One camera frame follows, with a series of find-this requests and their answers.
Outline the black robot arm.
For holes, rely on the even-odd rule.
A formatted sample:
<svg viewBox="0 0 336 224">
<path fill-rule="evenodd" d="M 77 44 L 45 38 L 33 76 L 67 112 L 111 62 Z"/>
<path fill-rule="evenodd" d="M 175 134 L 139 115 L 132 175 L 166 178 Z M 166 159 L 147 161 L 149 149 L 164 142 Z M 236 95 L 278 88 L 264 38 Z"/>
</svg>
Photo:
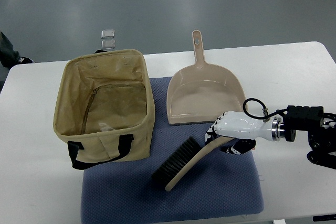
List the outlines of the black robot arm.
<svg viewBox="0 0 336 224">
<path fill-rule="evenodd" d="M 263 108 L 263 115 L 252 115 L 247 111 L 249 101 L 258 102 Z M 322 106 L 289 105 L 285 109 L 276 110 L 269 114 L 265 104 L 256 99 L 248 98 L 243 102 L 243 112 L 250 118 L 267 120 L 279 115 L 283 119 L 285 140 L 293 142 L 297 131 L 308 133 L 308 144 L 311 151 L 307 159 L 316 165 L 335 169 L 335 114 L 324 112 Z"/>
</svg>

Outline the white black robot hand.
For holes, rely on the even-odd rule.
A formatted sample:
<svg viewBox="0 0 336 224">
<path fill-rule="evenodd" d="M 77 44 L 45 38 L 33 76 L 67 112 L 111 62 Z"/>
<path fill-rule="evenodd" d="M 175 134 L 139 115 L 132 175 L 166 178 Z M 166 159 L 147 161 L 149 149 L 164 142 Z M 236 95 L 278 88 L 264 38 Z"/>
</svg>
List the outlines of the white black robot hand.
<svg viewBox="0 0 336 224">
<path fill-rule="evenodd" d="M 271 117 L 254 119 L 243 112 L 228 111 L 217 118 L 205 134 L 205 144 L 209 144 L 220 136 L 237 138 L 231 146 L 224 146 L 222 152 L 241 155 L 252 150 L 256 145 L 256 138 L 261 137 L 269 141 L 279 140 L 277 128 L 281 119 Z"/>
</svg>

